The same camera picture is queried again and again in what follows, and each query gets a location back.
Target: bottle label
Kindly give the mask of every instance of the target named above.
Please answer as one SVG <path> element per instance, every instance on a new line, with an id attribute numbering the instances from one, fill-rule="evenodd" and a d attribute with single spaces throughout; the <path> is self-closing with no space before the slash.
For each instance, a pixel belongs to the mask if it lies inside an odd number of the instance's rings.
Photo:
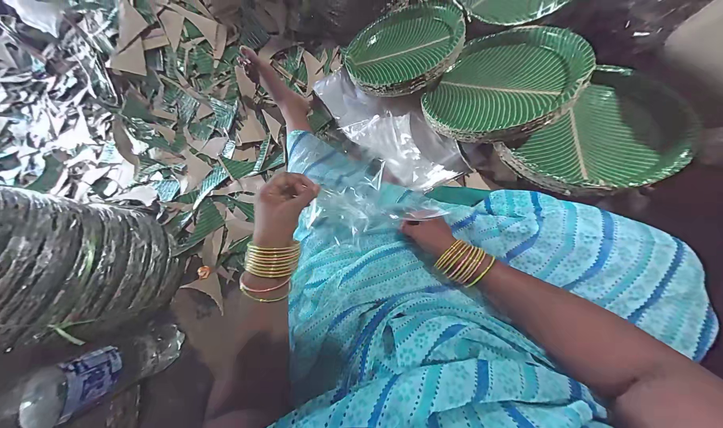
<path id="1" fill-rule="evenodd" d="M 65 374 L 67 392 L 58 423 L 64 423 L 73 413 L 113 389 L 121 373 L 121 354 L 115 346 L 106 346 L 59 367 Z"/>

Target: green paper plate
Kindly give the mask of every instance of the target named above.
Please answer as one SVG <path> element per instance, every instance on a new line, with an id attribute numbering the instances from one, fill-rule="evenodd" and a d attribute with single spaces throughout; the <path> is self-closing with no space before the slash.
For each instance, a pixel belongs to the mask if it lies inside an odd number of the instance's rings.
<path id="1" fill-rule="evenodd" d="M 462 12 L 452 5 L 409 6 L 359 33 L 345 52 L 344 64 L 362 88 L 385 92 L 394 87 L 400 92 L 418 78 L 412 85 L 421 88 L 457 58 L 464 31 Z"/>
<path id="2" fill-rule="evenodd" d="M 423 96 L 423 112 L 433 129 L 460 141 L 517 138 L 570 108 L 594 69 L 591 45 L 571 31 L 503 31 L 464 46 Z"/>
<path id="3" fill-rule="evenodd" d="M 545 17 L 571 0 L 464 0 L 467 13 L 487 24 L 521 25 Z"/>
<path id="4" fill-rule="evenodd" d="M 558 122 L 518 149 L 499 145 L 502 160 L 538 185 L 567 194 L 643 186 L 692 160 L 700 122 L 678 94 L 611 65 L 597 67 L 591 82 Z"/>

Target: woman's left arm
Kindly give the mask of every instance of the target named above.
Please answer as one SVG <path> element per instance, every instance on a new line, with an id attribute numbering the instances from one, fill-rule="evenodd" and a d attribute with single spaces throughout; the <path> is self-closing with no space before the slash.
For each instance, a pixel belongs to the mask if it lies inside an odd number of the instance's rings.
<path id="1" fill-rule="evenodd" d="M 319 193 L 319 186 L 303 174 L 281 173 L 262 187 L 256 199 L 252 242 L 261 248 L 285 248 L 293 242 L 300 211 Z M 241 282 L 259 298 L 285 296 L 278 287 L 289 277 L 263 278 L 244 272 Z M 234 308 L 240 342 L 231 368 L 217 376 L 208 400 L 205 428 L 266 426 L 291 410 L 289 393 L 288 301 L 264 303 L 244 294 Z"/>

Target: plastic bottle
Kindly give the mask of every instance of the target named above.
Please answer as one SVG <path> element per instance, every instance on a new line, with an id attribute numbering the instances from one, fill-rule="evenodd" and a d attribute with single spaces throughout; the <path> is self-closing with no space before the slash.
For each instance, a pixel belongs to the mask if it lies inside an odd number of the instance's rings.
<path id="1" fill-rule="evenodd" d="M 184 337 L 176 325 L 153 326 L 145 334 L 39 369 L 0 396 L 0 427 L 65 423 L 100 398 L 166 369 L 180 355 Z"/>

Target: woman's right arm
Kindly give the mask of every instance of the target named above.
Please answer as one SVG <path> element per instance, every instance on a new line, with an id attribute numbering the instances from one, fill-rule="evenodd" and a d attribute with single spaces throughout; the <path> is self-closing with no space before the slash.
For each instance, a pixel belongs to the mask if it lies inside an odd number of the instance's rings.
<path id="1" fill-rule="evenodd" d="M 403 231 L 436 257 L 455 240 L 442 219 Z M 623 318 L 498 261 L 476 287 L 603 398 L 617 426 L 723 427 L 723 381 Z"/>

